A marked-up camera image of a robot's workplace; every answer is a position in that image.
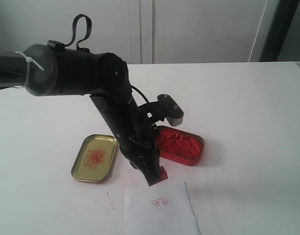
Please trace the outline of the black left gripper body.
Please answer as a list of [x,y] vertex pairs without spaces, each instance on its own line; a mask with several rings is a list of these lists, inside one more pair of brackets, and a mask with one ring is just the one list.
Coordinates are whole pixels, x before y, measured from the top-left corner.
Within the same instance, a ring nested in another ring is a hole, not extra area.
[[156,144],[159,137],[157,127],[150,127],[142,134],[142,140],[137,137],[132,127],[119,128],[119,144],[122,154],[137,168],[138,160],[153,160],[155,155],[160,156],[160,150]]

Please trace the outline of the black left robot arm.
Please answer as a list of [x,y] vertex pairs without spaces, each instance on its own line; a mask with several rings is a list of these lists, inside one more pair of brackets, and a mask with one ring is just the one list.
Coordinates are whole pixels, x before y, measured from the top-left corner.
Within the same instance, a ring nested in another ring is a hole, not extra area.
[[57,41],[0,54],[0,90],[14,87],[34,96],[88,95],[125,158],[150,186],[160,182],[158,130],[137,105],[127,63],[116,54],[67,49]]

